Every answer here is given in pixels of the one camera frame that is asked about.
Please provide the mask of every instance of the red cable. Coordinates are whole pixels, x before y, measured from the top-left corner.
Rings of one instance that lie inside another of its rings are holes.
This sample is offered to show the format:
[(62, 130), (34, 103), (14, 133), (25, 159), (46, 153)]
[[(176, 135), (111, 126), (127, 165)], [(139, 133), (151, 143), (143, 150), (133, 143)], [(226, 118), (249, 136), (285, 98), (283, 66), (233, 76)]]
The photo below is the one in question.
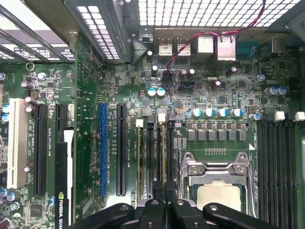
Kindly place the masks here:
[(177, 58), (178, 54), (179, 54), (183, 49), (185, 49), (185, 47), (188, 46), (189, 43), (190, 43), (194, 38), (196, 38), (196, 37), (198, 37), (198, 36), (200, 36), (200, 35), (203, 35), (203, 34), (205, 34), (205, 35), (211, 35), (211, 36), (215, 36), (215, 37), (224, 36), (224, 35), (228, 36), (228, 35), (233, 35), (233, 34), (240, 33), (240, 32), (243, 31), (243, 30), (247, 30), (247, 29), (253, 27), (253, 26), (257, 23), (257, 21), (260, 19), (260, 17), (261, 17), (262, 14), (264, 13), (265, 4), (266, 4), (266, 0), (263, 0), (263, 6), (262, 6), (261, 10), (259, 11), (258, 16), (257, 16), (251, 23), (249, 23), (246, 27), (237, 29), (237, 30), (235, 30), (235, 31), (225, 31), (225, 32), (221, 32), (221, 33), (216, 33), (216, 32), (211, 32), (211, 31), (210, 31), (210, 32), (201, 31), (201, 32), (195, 34), (195, 35), (194, 35), (191, 39), (189, 39), (189, 40), (185, 43), (185, 45), (182, 46), (182, 47), (179, 49), (179, 51), (178, 51), (174, 56), (172, 56), (172, 58), (169, 60), (167, 66), (166, 66), (167, 72), (169, 73), (170, 65), (171, 65), (171, 63)]

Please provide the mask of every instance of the blue pcie slot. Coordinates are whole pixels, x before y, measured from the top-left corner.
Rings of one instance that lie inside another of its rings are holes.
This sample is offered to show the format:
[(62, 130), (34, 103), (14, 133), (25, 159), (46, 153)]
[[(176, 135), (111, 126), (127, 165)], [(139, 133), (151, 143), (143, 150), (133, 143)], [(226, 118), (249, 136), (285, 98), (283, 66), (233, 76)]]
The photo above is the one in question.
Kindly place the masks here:
[(106, 194), (106, 184), (107, 184), (107, 104), (100, 104), (101, 109), (101, 147), (100, 147), (100, 157), (101, 157), (101, 192), (100, 196), (104, 197)]

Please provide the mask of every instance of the black pcie slot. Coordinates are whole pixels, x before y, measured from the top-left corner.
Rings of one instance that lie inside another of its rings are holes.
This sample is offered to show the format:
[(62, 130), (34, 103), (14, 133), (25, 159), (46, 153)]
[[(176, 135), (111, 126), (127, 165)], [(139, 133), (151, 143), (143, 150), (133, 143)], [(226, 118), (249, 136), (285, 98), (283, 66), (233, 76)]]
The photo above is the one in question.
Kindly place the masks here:
[(126, 194), (127, 173), (127, 110), (125, 104), (117, 105), (117, 196)]
[(288, 228), (297, 228), (297, 201), (296, 201), (296, 171), (295, 171), (295, 130), (294, 124), (286, 126), (287, 151), (287, 186), (288, 186)]
[(36, 104), (34, 110), (34, 195), (47, 189), (48, 105)]
[(268, 222), (268, 175), (267, 139), (265, 122), (257, 122), (257, 154), (258, 154), (258, 215), (261, 220)]
[(169, 122), (168, 128), (167, 128), (167, 181), (173, 181), (174, 180), (174, 174), (177, 171), (177, 168), (174, 167), (174, 155), (173, 155), (173, 129), (174, 129), (174, 123)]
[(68, 126), (68, 105), (55, 105), (55, 139), (57, 141), (58, 131)]
[(157, 180), (161, 180), (162, 173), (162, 139), (161, 139), (161, 129), (157, 128)]

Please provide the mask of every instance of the black ram slot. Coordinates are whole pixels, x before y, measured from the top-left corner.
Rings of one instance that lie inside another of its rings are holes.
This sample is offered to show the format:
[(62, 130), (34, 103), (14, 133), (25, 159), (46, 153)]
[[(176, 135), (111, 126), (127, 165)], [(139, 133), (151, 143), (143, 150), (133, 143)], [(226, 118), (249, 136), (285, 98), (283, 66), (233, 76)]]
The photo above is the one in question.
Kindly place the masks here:
[(177, 168), (174, 167), (174, 155), (173, 155), (173, 129), (174, 123), (168, 123), (167, 129), (167, 181), (173, 181), (174, 175), (177, 171)]
[(57, 142), (58, 131), (68, 126), (68, 105), (55, 105), (55, 139)]
[(117, 196), (126, 194), (127, 173), (127, 110), (125, 104), (117, 105)]
[(162, 139), (161, 139), (161, 129), (157, 128), (157, 180), (161, 180), (162, 174)]
[(34, 195), (44, 196), (47, 190), (48, 105), (35, 105), (34, 128)]
[(259, 217), (279, 228), (296, 229), (294, 123), (257, 124)]
[(152, 181), (153, 181), (153, 169), (154, 169), (154, 140), (153, 140), (153, 124), (148, 123), (147, 125), (147, 171), (148, 171), (148, 194), (152, 195)]

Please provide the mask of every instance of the white pci slot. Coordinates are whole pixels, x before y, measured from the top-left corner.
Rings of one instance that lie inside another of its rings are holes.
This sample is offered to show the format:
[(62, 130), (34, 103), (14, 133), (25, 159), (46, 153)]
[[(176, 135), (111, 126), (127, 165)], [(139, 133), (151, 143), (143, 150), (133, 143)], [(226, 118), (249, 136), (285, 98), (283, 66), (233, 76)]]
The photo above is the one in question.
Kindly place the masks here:
[(8, 185), (19, 188), (27, 181), (23, 168), (27, 165), (28, 114), (24, 99), (10, 99)]

